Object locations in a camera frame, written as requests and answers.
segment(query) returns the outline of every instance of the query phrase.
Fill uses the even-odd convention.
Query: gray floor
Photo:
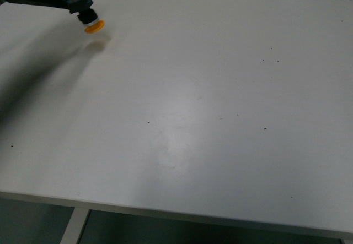
[[[0,199],[0,244],[59,244],[73,208]]]
[[[79,244],[340,244],[339,240],[92,211]]]

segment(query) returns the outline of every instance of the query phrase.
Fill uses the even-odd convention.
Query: white surface
[[[0,7],[0,195],[353,233],[353,0],[94,1]]]
[[[77,207],[74,209],[60,244],[78,244],[88,214],[89,209]]]

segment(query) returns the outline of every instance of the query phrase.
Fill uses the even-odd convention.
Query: white table
[[[0,6],[0,197],[353,237],[353,0]]]

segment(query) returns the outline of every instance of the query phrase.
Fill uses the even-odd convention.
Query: orange suction cup
[[[93,34],[93,33],[96,33],[97,31],[99,31],[100,29],[102,29],[103,27],[104,27],[104,21],[99,20],[94,25],[86,27],[86,29],[84,31],[89,34]]]

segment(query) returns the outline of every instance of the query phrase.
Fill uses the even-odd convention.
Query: white table leg
[[[74,209],[60,244],[78,244],[88,219],[89,212],[90,210],[86,208]]]

